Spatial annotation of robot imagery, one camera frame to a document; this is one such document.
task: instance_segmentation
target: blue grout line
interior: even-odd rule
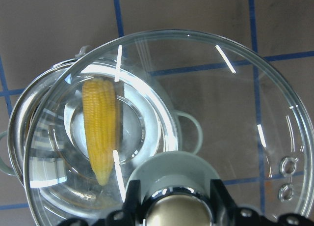
[[[12,205],[0,205],[0,210],[13,210],[13,209],[21,209],[21,208],[28,208],[28,204],[19,203],[19,204],[12,204]]]
[[[241,65],[251,64],[247,60],[231,61],[231,63],[233,66],[241,66]],[[220,69],[220,68],[228,68],[228,67],[227,67],[225,62],[222,62],[222,63],[207,64],[207,65],[197,65],[197,66],[188,66],[188,67],[182,67],[182,68],[157,70],[157,71],[150,72],[150,75],[152,75],[152,76],[163,76],[163,75],[195,72],[195,71],[202,71],[202,70],[212,70],[212,69]]]
[[[223,183],[225,185],[234,185],[234,184],[241,184],[241,183],[255,183],[259,182],[260,177],[253,177],[253,178],[239,178],[239,179],[231,179],[225,180]]]
[[[121,8],[120,8],[120,0],[113,0],[113,3],[114,3],[114,9],[116,13],[116,21],[117,21],[119,37],[122,37],[124,36],[124,30],[123,30]]]
[[[11,105],[10,96],[8,94],[5,94],[6,92],[8,92],[8,86],[7,86],[6,79],[5,79],[5,74],[4,74],[4,69],[3,69],[1,57],[0,57],[0,80],[1,80],[1,84],[2,84],[2,90],[3,90],[2,92],[4,93],[6,107],[8,110],[8,114],[10,116],[11,112],[12,112],[12,105]]]
[[[275,56],[265,56],[264,58],[268,61],[278,61],[278,60],[290,60],[290,59],[298,59],[298,58],[305,58],[305,57],[314,57],[314,51],[281,54],[281,55],[275,55]]]
[[[267,61],[279,61],[279,60],[289,60],[289,59],[298,59],[298,58],[306,58],[306,57],[314,57],[314,51],[265,56],[264,58]],[[247,60],[237,60],[237,61],[231,61],[231,64],[233,66],[241,66],[241,65],[249,65],[251,63]],[[220,68],[227,68],[226,63],[213,63],[213,64],[206,64],[206,65],[196,65],[196,66],[188,66],[188,67],[181,67],[181,68],[174,68],[174,69],[158,70],[158,71],[153,71],[150,74],[152,76],[164,76],[164,75],[188,73],[188,72],[220,69]]]
[[[299,171],[293,174],[293,176],[301,176],[303,175],[303,171]],[[271,181],[271,180],[278,180],[278,179],[285,179],[286,177],[282,176],[281,174],[275,174],[271,178],[264,178],[263,181]],[[231,180],[224,180],[223,183],[228,185],[235,185],[235,184],[245,184],[245,183],[256,183],[259,182],[261,179],[260,177],[252,177],[252,178],[239,178],[239,179],[231,179]],[[27,203],[20,203],[20,204],[11,204],[11,205],[0,205],[0,210],[12,210],[12,209],[20,209],[20,208],[27,208]]]
[[[250,30],[251,30],[252,50],[258,53],[254,0],[249,0],[249,12],[250,12]],[[256,122],[257,124],[262,124],[259,70],[255,66],[253,67],[253,78],[254,78]],[[259,152],[259,170],[260,170],[260,202],[261,202],[261,211],[264,214],[265,213],[264,153],[263,153],[263,146],[259,138],[258,138],[258,152]]]
[[[0,91],[0,97],[20,95],[23,91],[24,91],[24,88],[13,89],[13,90],[8,90],[8,91]]]
[[[258,47],[257,47],[257,31],[256,31],[254,0],[249,0],[249,12],[250,12],[250,29],[251,29],[252,50],[257,53]]]

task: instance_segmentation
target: yellow corn cob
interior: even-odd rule
[[[100,185],[108,182],[116,147],[117,110],[112,82],[87,80],[82,88],[84,128],[91,167]]]

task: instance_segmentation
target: stainless steel pot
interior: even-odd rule
[[[117,96],[126,111],[121,122],[134,138],[116,150],[118,158],[112,153],[114,167],[103,187],[78,125],[81,85],[93,77],[121,82],[115,84],[125,91]],[[41,101],[25,109],[33,111],[25,132],[9,129],[9,135],[22,135],[23,146],[10,155],[20,159],[12,162],[16,172],[24,171],[38,225],[105,217],[121,207],[126,183],[142,162],[176,150],[208,162],[238,204],[253,205],[269,219],[310,213],[314,131],[306,109],[276,69],[229,39],[160,30],[113,40],[64,68]]]
[[[9,174],[16,175],[23,183],[23,165],[25,142],[31,124],[32,118],[36,109],[51,88],[53,83],[68,69],[76,59],[67,60],[54,65],[51,69],[38,76],[27,88],[23,91],[18,101],[16,102],[8,125],[8,152],[12,167],[6,166],[4,163],[0,169]]]

